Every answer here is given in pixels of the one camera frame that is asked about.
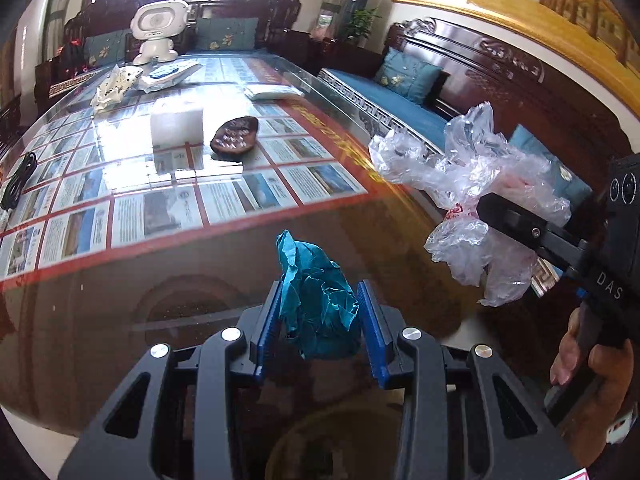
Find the person's right hand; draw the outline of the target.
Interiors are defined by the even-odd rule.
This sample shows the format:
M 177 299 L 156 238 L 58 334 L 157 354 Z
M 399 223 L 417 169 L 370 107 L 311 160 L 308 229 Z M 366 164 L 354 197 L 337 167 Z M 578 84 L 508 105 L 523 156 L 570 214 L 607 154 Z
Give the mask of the person's right hand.
M 580 309 L 568 320 L 567 331 L 560 341 L 558 354 L 551 368 L 552 386 L 570 382 L 580 363 L 587 362 L 600 378 L 600 386 L 588 396 L 573 419 L 567 424 L 563 440 L 579 466 L 591 466 L 606 445 L 608 427 L 617 418 L 634 374 L 634 348 L 629 339 L 623 348 L 597 344 L 588 358 L 582 356 L 576 337 L 580 329 Z

